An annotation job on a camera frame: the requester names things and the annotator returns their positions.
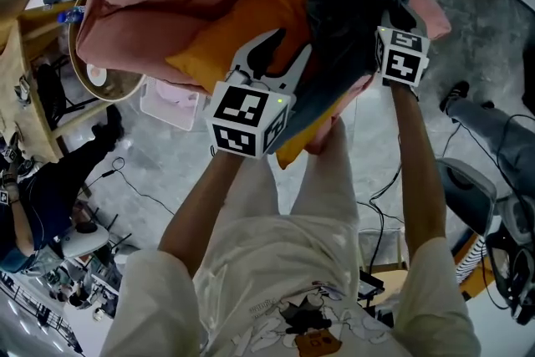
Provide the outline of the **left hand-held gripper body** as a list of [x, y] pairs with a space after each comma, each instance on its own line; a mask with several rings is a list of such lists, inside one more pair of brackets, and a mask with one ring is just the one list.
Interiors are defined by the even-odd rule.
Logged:
[[272, 154], [295, 103], [297, 72], [255, 78], [233, 69], [216, 84], [206, 111], [212, 144], [217, 150], [253, 159]]

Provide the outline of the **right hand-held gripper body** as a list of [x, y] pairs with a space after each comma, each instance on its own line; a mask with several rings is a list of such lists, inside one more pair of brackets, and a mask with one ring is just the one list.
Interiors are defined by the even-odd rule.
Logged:
[[378, 26], [375, 59], [383, 79], [418, 86], [429, 65], [430, 40], [396, 28]]

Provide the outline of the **grey-blue garment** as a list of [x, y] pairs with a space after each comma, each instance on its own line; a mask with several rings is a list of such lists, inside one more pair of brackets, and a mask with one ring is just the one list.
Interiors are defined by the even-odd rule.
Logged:
[[308, 128], [358, 79], [376, 70], [375, 31], [384, 13], [402, 30], [417, 25], [409, 0], [307, 0], [306, 11], [320, 67], [296, 91], [282, 141]]

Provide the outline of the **person's left forearm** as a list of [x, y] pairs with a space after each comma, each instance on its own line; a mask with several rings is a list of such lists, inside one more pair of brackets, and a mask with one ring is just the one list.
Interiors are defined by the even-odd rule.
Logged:
[[158, 249], [179, 259], [193, 277], [244, 158], [218, 151], [166, 227]]

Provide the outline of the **person's right forearm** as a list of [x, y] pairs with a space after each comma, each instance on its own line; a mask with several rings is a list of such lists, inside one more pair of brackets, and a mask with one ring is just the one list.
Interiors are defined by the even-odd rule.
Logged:
[[446, 236], [446, 199], [418, 101], [408, 86], [390, 85], [399, 130], [405, 240], [410, 259]]

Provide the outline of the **orange cushion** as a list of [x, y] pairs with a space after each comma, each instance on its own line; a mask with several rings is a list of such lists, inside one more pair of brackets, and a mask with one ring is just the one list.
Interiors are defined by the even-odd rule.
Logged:
[[[226, 80], [231, 72], [235, 52], [261, 33], [275, 28], [285, 28], [286, 35], [276, 50], [266, 76], [283, 72], [296, 53], [307, 43], [312, 45], [312, 34], [307, 22], [306, 0], [238, 0], [224, 17], [200, 31], [182, 52], [169, 57], [168, 63], [190, 75], [212, 97], [217, 82]], [[320, 62], [311, 53], [296, 91], [319, 72]], [[293, 138], [274, 144], [281, 168], [289, 166], [319, 133], [327, 118], [334, 112], [337, 102], [315, 120], [308, 128]]]

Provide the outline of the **white storage basket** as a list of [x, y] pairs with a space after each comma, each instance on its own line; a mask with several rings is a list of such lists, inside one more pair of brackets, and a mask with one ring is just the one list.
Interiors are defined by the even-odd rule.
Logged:
[[141, 87], [140, 110], [184, 131], [191, 131], [206, 97], [158, 79], [147, 78]]

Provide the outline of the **person's cream trousers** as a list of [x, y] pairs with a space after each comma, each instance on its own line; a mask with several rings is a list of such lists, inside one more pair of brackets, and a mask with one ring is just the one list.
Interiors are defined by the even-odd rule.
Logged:
[[[278, 191], [268, 160], [246, 159], [220, 211], [223, 222], [280, 214]], [[354, 224], [358, 220], [346, 127], [335, 121], [321, 151], [308, 156], [292, 216], [325, 217]]]

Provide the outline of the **round wooden table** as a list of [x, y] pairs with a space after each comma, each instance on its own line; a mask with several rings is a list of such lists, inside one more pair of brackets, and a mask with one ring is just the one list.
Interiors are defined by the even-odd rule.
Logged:
[[89, 82], [87, 75], [87, 63], [78, 56], [75, 48], [76, 37], [80, 25], [81, 23], [68, 24], [69, 57], [79, 82], [94, 97], [103, 101], [116, 103], [129, 98], [144, 83], [145, 76], [143, 74], [132, 74], [122, 70], [107, 69], [107, 80], [104, 86], [96, 87], [92, 85]]

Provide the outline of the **white plate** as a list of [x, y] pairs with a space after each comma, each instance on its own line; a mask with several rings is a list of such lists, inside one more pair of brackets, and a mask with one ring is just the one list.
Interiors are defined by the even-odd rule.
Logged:
[[93, 64], [87, 64], [86, 70], [87, 70], [89, 82], [92, 85], [96, 87], [104, 86], [107, 80], [107, 69], [97, 67]]

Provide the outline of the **person's cream shirt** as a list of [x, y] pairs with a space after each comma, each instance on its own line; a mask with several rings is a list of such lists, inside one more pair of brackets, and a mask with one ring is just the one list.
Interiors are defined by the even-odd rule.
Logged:
[[195, 276], [135, 252], [101, 357], [480, 357], [445, 238], [416, 251], [393, 327], [358, 304], [357, 250], [341, 222], [270, 216], [215, 232]]

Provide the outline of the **blue bottle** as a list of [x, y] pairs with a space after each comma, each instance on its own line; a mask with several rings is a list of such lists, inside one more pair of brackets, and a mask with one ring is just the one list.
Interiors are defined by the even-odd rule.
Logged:
[[58, 14], [59, 23], [81, 23], [84, 19], [85, 6], [74, 6]]

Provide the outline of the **black chair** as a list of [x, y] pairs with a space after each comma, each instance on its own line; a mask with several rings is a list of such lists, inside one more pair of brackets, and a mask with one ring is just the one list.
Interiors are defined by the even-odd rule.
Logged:
[[37, 71], [38, 96], [44, 109], [48, 125], [53, 130], [61, 119], [70, 113], [82, 110], [94, 103], [97, 98], [90, 98], [80, 103], [71, 102], [65, 92], [60, 76], [49, 64], [41, 64]]

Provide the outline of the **white chair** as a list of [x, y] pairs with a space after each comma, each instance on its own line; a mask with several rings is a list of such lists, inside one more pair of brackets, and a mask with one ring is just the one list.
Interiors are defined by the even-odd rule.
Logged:
[[99, 250], [109, 239], [108, 230], [100, 225], [94, 225], [91, 232], [80, 232], [74, 227], [60, 240], [60, 247], [64, 258], [74, 259]]

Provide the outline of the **light wooden table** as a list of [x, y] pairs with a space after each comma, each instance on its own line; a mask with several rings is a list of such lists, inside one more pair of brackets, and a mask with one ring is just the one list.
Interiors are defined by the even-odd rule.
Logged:
[[0, 135], [9, 141], [18, 132], [24, 155], [56, 162], [64, 156], [58, 138], [83, 123], [84, 116], [76, 115], [58, 129], [50, 129], [31, 61], [58, 37], [59, 24], [54, 12], [34, 8], [22, 12], [8, 29], [7, 42], [0, 54]]

